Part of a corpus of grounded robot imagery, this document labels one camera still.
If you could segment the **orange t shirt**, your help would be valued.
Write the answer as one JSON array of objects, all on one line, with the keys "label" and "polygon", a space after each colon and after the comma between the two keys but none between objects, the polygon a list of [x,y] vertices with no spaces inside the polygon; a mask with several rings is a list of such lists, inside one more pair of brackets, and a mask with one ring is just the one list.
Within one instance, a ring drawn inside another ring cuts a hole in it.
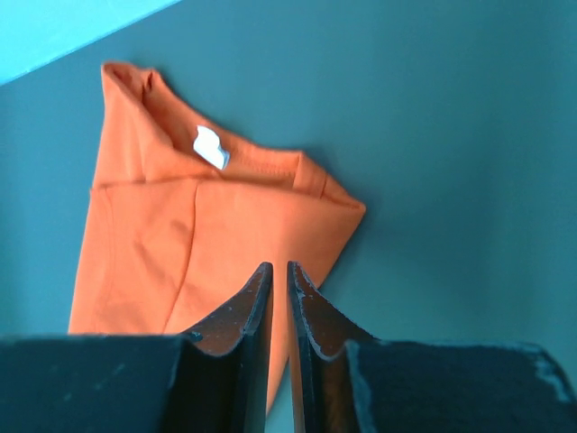
[{"label": "orange t shirt", "polygon": [[302,151],[203,117],[155,69],[108,62],[105,117],[69,319],[72,334],[176,334],[273,266],[268,401],[289,357],[287,265],[323,283],[362,221]]}]

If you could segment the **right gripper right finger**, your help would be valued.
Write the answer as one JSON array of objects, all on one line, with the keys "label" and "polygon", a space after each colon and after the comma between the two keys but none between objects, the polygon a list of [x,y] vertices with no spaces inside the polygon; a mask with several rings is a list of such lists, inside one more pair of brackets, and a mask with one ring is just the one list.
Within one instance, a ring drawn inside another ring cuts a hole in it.
[{"label": "right gripper right finger", "polygon": [[287,268],[298,432],[573,432],[563,368],[526,343],[385,341]]}]

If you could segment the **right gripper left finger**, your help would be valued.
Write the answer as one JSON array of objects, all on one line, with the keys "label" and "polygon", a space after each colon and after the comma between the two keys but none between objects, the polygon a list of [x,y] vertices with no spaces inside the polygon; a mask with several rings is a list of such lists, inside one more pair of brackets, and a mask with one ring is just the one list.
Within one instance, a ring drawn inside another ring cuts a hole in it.
[{"label": "right gripper left finger", "polygon": [[263,431],[272,277],[175,335],[3,339],[2,431]]}]

